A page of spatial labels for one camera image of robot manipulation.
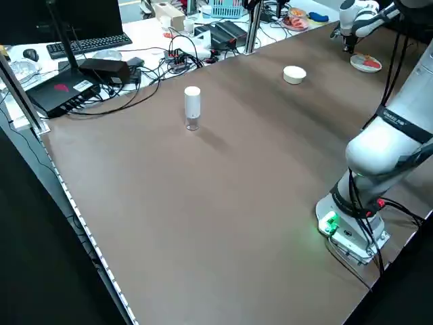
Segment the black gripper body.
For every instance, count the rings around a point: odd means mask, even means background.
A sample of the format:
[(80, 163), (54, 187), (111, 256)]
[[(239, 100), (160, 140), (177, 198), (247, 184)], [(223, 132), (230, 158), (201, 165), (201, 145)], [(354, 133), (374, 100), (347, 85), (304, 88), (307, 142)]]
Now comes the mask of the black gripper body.
[(354, 34), (344, 34), (343, 31), (340, 31), (342, 36), (342, 42), (344, 46), (355, 46), (358, 41), (358, 37)]

